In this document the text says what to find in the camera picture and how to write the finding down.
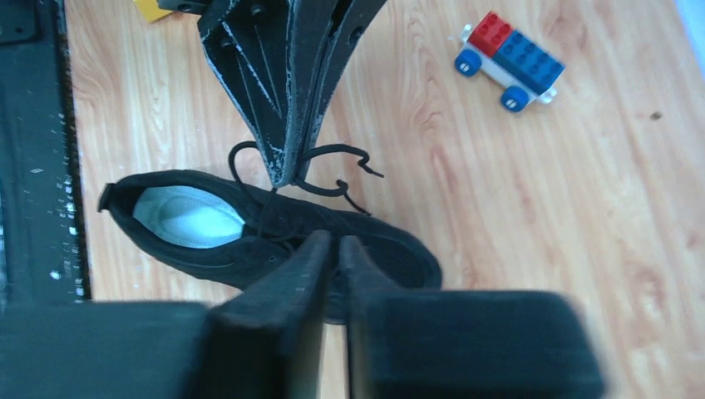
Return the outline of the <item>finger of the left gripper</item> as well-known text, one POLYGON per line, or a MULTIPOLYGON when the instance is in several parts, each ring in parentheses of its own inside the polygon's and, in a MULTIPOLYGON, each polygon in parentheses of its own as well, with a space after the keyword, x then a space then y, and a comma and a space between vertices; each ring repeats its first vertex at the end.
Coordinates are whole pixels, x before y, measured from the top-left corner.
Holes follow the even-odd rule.
POLYGON ((308 66, 306 1, 211 1, 198 22, 205 57, 246 122, 277 188, 302 178, 308 66))
POLYGON ((313 97, 304 120, 303 142, 297 159, 301 171, 308 169, 303 156, 316 145, 323 117, 343 71, 361 36, 385 3, 385 0, 335 2, 325 30, 323 53, 314 69, 313 97))

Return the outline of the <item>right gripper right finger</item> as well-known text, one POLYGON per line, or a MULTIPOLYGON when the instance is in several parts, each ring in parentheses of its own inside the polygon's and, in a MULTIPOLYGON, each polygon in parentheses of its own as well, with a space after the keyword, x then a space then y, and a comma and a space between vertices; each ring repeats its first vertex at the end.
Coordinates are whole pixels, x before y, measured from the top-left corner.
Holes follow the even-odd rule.
POLYGON ((606 381, 567 297, 406 289, 361 241, 340 244, 352 398, 602 398, 606 381))

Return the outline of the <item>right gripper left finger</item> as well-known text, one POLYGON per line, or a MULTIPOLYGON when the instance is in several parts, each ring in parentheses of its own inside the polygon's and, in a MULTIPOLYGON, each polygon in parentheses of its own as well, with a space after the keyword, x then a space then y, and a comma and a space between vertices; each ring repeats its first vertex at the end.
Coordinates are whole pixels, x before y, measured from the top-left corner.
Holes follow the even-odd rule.
POLYGON ((314 398, 332 237, 213 308, 16 305, 1 318, 4 398, 314 398))

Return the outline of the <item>black sneaker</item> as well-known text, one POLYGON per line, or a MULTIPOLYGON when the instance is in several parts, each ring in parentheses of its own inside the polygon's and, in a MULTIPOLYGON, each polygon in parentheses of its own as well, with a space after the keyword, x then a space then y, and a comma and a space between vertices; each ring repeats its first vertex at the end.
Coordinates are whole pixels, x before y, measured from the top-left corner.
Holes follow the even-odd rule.
POLYGON ((404 288, 439 288, 436 257, 380 219, 274 194, 197 170, 130 175, 105 186, 97 208, 150 256, 188 275, 245 290, 288 261, 314 231, 355 236, 404 288))

